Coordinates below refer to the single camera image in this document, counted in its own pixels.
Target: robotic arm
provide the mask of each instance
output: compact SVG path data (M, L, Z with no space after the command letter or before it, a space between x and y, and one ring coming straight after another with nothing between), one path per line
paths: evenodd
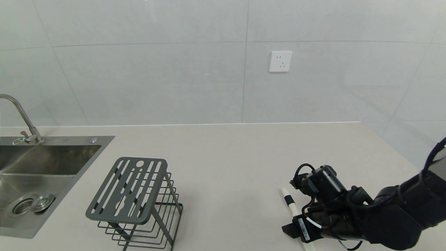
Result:
M445 144L446 138L434 147L419 174L383 188L374 200L362 187L347 190L332 167L302 164L290 183L311 202L282 227L283 232L305 243L334 238L380 243L394 250L412 248L424 229L446 220ZM306 166L311 173L299 174Z

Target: wall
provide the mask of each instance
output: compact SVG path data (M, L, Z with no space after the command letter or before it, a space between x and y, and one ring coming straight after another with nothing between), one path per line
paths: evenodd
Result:
M445 10L443 0L0 0L0 92L38 126L363 121L421 166L446 136ZM293 51L289 73L268 72L272 50ZM1 126L24 125L0 105Z

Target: stainless steel sink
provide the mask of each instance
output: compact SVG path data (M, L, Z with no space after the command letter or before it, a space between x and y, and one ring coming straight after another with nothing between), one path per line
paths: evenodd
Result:
M113 138L46 137L38 145L13 145L17 137L1 137L0 235L33 238Z

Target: cutting board holder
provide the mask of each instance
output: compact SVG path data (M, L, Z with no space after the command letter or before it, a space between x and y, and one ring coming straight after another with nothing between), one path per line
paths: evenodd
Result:
M173 249L183 205L164 159L122 157L102 183L86 216L127 247Z

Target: countertop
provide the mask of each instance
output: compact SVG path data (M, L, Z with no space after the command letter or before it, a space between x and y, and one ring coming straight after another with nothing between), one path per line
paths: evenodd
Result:
M20 136L23 128L2 128ZM418 173L409 161L361 123L165 125L39 128L44 136L115 135L33 239L0 236L1 251L120 251L85 211L113 163L123 156L162 158L184 204L175 251L298 251L281 226L291 215L280 193L298 207L309 197L288 184L301 163L331 165L345 185L374 197ZM412 250L446 250L446 223L425 230ZM346 245L354 246L355 242ZM332 239L317 251L341 251ZM131 250L148 250L128 248ZM389 250L364 243L360 251Z

